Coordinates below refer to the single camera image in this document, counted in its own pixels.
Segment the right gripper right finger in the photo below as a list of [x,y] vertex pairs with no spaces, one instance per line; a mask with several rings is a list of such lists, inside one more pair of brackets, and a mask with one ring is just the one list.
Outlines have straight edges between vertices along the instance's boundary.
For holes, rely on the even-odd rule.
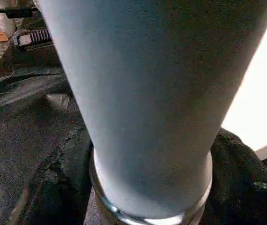
[[267,225],[267,167],[221,128],[211,147],[213,182],[202,225]]

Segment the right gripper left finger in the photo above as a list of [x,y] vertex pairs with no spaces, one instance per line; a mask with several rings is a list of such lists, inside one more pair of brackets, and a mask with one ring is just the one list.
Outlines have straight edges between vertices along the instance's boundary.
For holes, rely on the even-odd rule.
[[91,192],[92,147],[84,126],[71,129],[39,165],[7,224],[82,225]]

